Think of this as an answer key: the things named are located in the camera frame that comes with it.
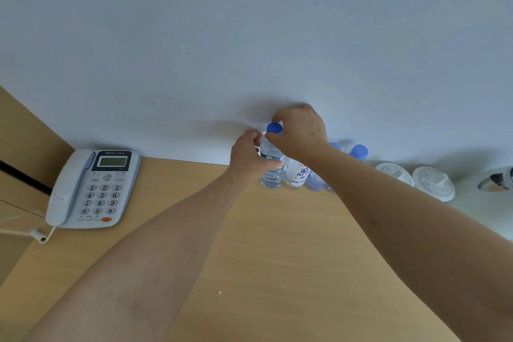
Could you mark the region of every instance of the white corded telephone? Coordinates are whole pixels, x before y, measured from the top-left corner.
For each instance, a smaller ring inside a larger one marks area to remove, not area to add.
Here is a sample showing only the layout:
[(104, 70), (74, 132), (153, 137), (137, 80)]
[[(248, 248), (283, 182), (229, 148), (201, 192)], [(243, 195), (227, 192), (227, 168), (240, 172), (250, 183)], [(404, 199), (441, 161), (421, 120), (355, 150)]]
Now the white corded telephone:
[(46, 222), (48, 236), (31, 235), (45, 243), (55, 228), (99, 229), (119, 222), (132, 192), (141, 158), (129, 150), (75, 151), (53, 187)]

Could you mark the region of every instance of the black strip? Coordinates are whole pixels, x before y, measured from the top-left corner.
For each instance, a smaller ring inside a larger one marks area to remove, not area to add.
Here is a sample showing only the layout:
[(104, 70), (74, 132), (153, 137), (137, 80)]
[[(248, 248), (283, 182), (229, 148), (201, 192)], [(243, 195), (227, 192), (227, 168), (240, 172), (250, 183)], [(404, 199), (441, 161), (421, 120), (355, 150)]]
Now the black strip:
[(5, 162), (0, 160), (0, 170), (7, 173), (8, 175), (18, 179), (19, 181), (23, 181), (25, 184), (30, 185), (31, 187), (35, 188), (38, 191), (41, 191), (43, 193), (46, 193), (47, 195), (51, 195), (52, 189), (44, 185), (43, 183), (40, 183), (36, 179), (33, 179), (30, 176), (27, 176), (25, 173), (20, 172), (16, 168), (13, 168), (11, 165), (6, 164)]

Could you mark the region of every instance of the white wall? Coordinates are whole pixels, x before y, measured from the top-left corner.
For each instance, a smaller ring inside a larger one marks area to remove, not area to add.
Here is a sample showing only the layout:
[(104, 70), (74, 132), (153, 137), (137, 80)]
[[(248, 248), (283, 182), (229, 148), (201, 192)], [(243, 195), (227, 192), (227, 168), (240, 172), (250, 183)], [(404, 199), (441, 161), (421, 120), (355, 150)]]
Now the white wall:
[(74, 147), (227, 164), (282, 105), (449, 174), (513, 164), (513, 0), (0, 0), (0, 83)]

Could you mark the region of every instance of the embossed pattern lid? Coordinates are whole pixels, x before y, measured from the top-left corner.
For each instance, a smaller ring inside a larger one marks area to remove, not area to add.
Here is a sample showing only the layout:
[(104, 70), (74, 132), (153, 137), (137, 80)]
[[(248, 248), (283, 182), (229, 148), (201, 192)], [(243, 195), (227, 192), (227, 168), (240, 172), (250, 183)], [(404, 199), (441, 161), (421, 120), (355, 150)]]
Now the embossed pattern lid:
[(449, 176), (431, 166), (420, 166), (413, 174), (415, 186), (441, 201), (452, 200), (456, 194)]
[(376, 166), (376, 169), (385, 172), (387, 175), (395, 177), (399, 181), (415, 186), (413, 177), (402, 166), (392, 164), (391, 162), (384, 162)]

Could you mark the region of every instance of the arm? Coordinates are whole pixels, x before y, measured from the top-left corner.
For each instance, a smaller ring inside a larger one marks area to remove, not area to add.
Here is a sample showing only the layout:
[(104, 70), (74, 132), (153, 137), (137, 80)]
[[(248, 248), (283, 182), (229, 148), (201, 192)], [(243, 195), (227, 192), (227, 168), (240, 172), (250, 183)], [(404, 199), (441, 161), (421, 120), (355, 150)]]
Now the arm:
[(234, 144), (226, 172), (155, 216), (100, 258), (42, 318), (27, 341), (164, 341), (233, 203), (282, 163), (255, 152), (262, 134)]
[(462, 341), (511, 340), (511, 242), (328, 144), (311, 106), (280, 110), (280, 120), (283, 134), (267, 138), (330, 184), (388, 265)]

